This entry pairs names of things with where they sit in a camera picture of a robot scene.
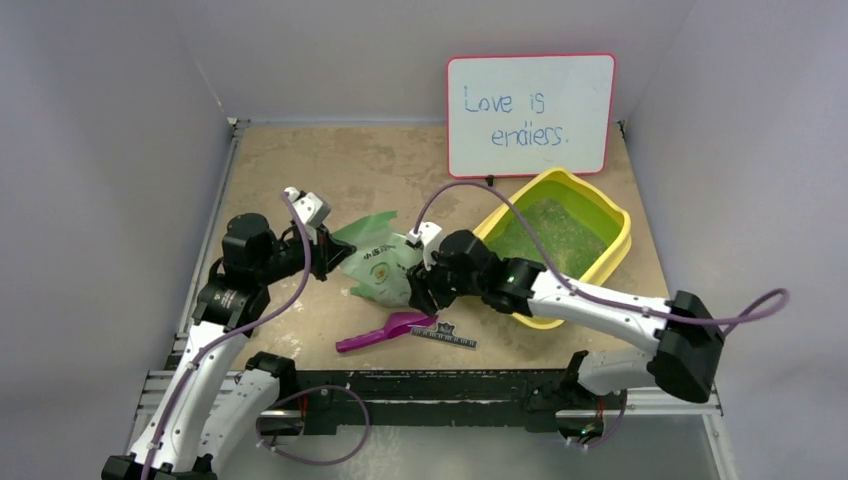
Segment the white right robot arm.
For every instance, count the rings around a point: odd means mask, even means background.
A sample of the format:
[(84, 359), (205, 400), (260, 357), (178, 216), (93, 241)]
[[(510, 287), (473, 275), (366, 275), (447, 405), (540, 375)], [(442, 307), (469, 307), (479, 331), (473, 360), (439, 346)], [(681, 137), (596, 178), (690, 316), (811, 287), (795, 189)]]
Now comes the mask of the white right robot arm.
[(653, 386), (690, 403), (709, 400), (725, 336), (697, 295), (635, 296), (558, 279), (539, 262), (499, 257), (469, 230), (447, 234), (431, 223), (408, 232), (406, 243), (422, 255), (407, 273), (408, 304), (430, 317), (472, 296), (499, 313), (569, 321), (626, 342), (622, 350), (572, 356), (561, 381), (569, 404)]

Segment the yellow sifting litter tray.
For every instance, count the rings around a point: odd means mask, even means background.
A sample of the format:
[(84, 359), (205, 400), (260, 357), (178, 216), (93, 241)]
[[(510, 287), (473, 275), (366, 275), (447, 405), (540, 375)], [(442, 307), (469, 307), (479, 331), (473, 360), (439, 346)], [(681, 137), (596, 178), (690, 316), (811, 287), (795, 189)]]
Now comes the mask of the yellow sifting litter tray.
[[(543, 247), (565, 276), (602, 285), (618, 268), (631, 245), (629, 213), (600, 189), (563, 168), (551, 168), (535, 176), (510, 197)], [(473, 230), (493, 252), (544, 263), (516, 215), (498, 206)], [(512, 318), (526, 327), (549, 330), (563, 321), (526, 317)]]

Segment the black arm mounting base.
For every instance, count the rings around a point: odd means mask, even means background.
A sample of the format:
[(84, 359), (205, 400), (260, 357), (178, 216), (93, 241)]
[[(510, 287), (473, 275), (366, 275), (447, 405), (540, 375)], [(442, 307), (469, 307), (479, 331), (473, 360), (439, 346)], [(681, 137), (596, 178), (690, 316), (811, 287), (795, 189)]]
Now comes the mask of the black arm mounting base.
[(580, 351), (565, 368), (305, 370), (287, 367), (273, 410), (308, 435), (340, 426), (512, 427), (594, 439), (626, 393), (595, 395), (577, 382)]

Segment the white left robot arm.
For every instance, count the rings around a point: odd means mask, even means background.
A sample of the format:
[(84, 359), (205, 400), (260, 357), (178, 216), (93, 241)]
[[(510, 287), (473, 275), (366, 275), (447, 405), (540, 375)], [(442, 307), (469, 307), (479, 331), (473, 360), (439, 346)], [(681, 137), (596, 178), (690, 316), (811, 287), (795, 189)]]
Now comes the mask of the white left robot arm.
[(258, 213), (229, 221), (174, 377), (140, 437), (128, 453), (108, 458), (102, 478), (215, 479), (249, 419), (295, 402), (293, 360), (269, 353), (254, 355), (235, 391), (221, 404), (215, 400), (270, 303), (270, 285), (296, 274), (323, 281), (355, 253), (322, 220), (296, 213), (281, 235)]

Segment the green cat litter bag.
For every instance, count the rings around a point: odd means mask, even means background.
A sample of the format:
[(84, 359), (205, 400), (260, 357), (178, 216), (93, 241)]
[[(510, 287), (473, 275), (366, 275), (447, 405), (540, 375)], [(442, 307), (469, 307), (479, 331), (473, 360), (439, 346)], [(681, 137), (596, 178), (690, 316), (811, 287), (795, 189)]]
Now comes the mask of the green cat litter bag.
[(408, 305), (411, 287), (407, 271), (420, 261), (418, 251), (391, 225), (396, 217), (396, 211), (366, 215), (333, 234), (336, 240), (356, 248), (340, 264), (341, 272), (355, 282), (350, 294), (383, 307)]

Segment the purple plastic litter scoop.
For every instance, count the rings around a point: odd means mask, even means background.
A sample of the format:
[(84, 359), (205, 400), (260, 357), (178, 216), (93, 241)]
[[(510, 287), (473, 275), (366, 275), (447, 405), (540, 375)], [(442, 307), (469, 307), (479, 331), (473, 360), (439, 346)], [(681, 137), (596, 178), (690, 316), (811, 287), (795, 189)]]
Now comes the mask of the purple plastic litter scoop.
[(437, 320), (420, 312), (396, 312), (388, 316), (385, 324), (362, 335), (341, 340), (335, 344), (338, 353), (348, 353), (366, 348), (412, 332), (415, 328), (427, 329)]

